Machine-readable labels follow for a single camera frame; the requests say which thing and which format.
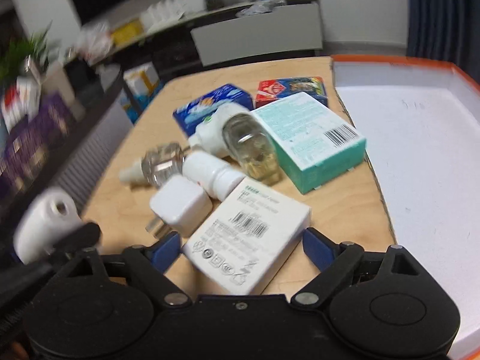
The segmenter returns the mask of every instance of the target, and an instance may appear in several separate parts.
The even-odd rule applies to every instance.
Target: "glass refill bottle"
[[[272,185],[281,178],[275,148],[263,127],[250,114],[231,117],[222,130],[232,157],[252,179]]]
[[[183,151],[178,142],[160,145],[147,151],[142,172],[148,183],[160,188],[175,174],[182,174]]]

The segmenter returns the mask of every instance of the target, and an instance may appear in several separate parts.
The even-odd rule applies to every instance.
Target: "bottle cap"
[[[213,192],[217,199],[223,202],[245,177],[239,170],[226,168],[213,183]]]
[[[148,181],[143,175],[141,159],[135,161],[131,167],[122,169],[118,178],[122,184],[126,185],[148,185]]]

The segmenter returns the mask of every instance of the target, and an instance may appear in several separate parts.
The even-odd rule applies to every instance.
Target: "white container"
[[[205,190],[182,175],[173,175],[150,199],[151,210],[182,237],[189,237],[212,210]]]
[[[183,162],[183,175],[198,183],[210,197],[223,202],[245,175],[205,151],[193,151]]]
[[[118,178],[125,185],[150,185],[142,170],[142,158],[135,161],[131,167],[122,169]]]
[[[233,102],[220,105],[213,115],[206,117],[196,127],[195,134],[188,138],[188,143],[192,148],[201,147],[215,157],[227,157],[230,153],[222,136],[223,126],[232,116],[249,112],[247,108]]]

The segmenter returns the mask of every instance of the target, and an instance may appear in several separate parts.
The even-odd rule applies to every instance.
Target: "red box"
[[[261,81],[258,86],[254,106],[255,108],[260,108],[277,99],[299,92],[308,93],[326,107],[328,106],[325,86],[323,85],[323,79],[321,77],[299,77]]]

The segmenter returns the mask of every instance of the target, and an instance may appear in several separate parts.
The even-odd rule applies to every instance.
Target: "blue gripper pad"
[[[313,227],[303,232],[302,244],[304,253],[320,271],[328,268],[338,254],[338,245]]]
[[[180,254],[180,235],[172,231],[146,250],[146,255],[155,269],[164,273]]]

